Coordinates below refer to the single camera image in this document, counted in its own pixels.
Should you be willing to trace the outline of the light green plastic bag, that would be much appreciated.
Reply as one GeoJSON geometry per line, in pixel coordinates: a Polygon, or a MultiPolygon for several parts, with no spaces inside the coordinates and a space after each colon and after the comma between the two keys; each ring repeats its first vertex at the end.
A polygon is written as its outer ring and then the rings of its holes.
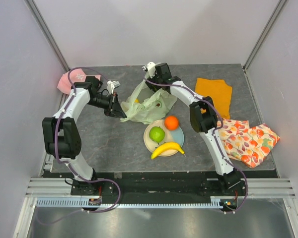
{"type": "Polygon", "coordinates": [[[121,103],[121,107],[127,117],[120,119],[120,122],[134,121],[150,124],[165,117],[176,101],[177,98],[175,96],[162,89],[153,92],[142,81],[132,94],[121,103]]]}

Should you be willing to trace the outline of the fake orange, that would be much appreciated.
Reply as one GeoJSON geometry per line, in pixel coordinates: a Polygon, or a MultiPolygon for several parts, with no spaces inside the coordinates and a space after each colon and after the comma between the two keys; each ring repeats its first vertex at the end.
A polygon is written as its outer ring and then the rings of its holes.
{"type": "Polygon", "coordinates": [[[179,120],[176,116],[167,116],[164,119],[164,126],[170,130],[176,130],[179,127],[179,120]]]}

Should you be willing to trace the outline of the green fake apple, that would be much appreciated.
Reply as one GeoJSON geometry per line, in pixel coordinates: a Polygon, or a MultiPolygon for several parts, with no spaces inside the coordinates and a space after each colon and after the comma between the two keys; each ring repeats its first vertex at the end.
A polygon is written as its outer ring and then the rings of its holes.
{"type": "Polygon", "coordinates": [[[154,126],[149,131],[149,138],[156,143],[160,143],[165,138],[165,132],[161,127],[154,126]]]}

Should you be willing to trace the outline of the yellow fake banana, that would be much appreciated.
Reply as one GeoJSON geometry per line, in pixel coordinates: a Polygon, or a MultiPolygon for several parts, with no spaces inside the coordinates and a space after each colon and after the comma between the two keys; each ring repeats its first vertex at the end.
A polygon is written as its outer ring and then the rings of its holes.
{"type": "Polygon", "coordinates": [[[185,154],[184,150],[181,146],[176,142],[166,142],[160,146],[158,146],[151,154],[151,159],[155,159],[156,157],[160,156],[163,152],[167,150],[176,150],[181,154],[185,154]]]}

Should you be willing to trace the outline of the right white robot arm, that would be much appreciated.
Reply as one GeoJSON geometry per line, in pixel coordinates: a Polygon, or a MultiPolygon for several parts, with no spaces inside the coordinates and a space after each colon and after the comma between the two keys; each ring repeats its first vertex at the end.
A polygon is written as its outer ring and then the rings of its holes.
{"type": "Polygon", "coordinates": [[[213,159],[219,179],[218,191],[223,195],[231,194],[240,178],[221,142],[219,129],[224,123],[211,97],[200,96],[191,90],[179,77],[171,74],[167,63],[149,62],[142,70],[146,85],[152,91],[165,90],[188,106],[191,127],[205,141],[213,159]]]}

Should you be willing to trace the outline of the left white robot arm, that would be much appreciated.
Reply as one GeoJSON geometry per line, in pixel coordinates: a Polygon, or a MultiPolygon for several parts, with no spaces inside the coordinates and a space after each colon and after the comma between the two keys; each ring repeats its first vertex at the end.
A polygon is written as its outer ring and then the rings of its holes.
{"type": "Polygon", "coordinates": [[[42,121],[45,150],[58,164],[65,165],[76,180],[83,182],[84,192],[94,195],[99,190],[99,183],[94,169],[81,153],[82,141],[76,122],[86,105],[103,109],[107,117],[126,118],[115,92],[120,83],[110,80],[103,91],[100,91],[103,83],[93,76],[88,76],[84,82],[70,83],[70,95],[63,106],[42,121]]]}

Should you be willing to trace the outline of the pink cloth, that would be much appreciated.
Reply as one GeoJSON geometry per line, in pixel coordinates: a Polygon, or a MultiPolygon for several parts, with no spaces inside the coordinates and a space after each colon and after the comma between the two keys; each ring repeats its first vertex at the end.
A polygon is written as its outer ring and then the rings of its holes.
{"type": "Polygon", "coordinates": [[[97,89],[103,84],[100,75],[87,75],[83,72],[82,68],[78,68],[71,72],[64,73],[59,80],[57,88],[64,94],[75,95],[77,94],[77,86],[75,86],[75,83],[85,83],[88,80],[95,81],[97,89]]]}

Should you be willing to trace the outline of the orange folded cloth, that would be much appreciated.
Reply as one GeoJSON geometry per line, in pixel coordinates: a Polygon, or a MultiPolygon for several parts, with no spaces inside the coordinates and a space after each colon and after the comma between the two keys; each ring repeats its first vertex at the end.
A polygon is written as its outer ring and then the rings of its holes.
{"type": "Polygon", "coordinates": [[[215,108],[223,119],[230,119],[230,103],[232,87],[222,79],[209,80],[197,78],[195,92],[201,96],[212,98],[215,108]]]}

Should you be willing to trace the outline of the cream and blue plate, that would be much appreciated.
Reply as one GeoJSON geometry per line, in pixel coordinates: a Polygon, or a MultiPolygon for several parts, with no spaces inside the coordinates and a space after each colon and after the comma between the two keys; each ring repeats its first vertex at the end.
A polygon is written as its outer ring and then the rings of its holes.
{"type": "Polygon", "coordinates": [[[164,126],[164,120],[160,119],[154,121],[153,123],[147,126],[147,128],[144,131],[143,139],[146,148],[152,153],[159,145],[165,142],[176,142],[182,147],[184,144],[185,137],[180,126],[176,130],[170,131],[164,126]],[[165,133],[164,139],[160,143],[151,140],[149,137],[150,130],[155,126],[160,127],[165,133]]]}

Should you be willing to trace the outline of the floral patterned cloth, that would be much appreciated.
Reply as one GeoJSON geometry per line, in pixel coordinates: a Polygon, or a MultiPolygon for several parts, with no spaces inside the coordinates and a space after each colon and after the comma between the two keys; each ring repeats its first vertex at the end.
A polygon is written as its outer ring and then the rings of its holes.
{"type": "Polygon", "coordinates": [[[230,159],[250,168],[261,165],[280,137],[265,123],[250,127],[247,120],[224,119],[219,136],[230,159]]]}

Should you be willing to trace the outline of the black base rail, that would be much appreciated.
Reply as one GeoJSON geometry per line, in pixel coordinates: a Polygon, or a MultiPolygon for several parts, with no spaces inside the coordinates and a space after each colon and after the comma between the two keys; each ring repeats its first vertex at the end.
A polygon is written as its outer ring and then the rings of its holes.
{"type": "Polygon", "coordinates": [[[233,196],[246,194],[243,175],[234,170],[232,175],[219,176],[216,172],[123,172],[94,173],[91,183],[75,178],[65,178],[72,195],[108,195],[117,192],[115,181],[123,194],[146,192],[176,192],[189,195],[233,196]]]}

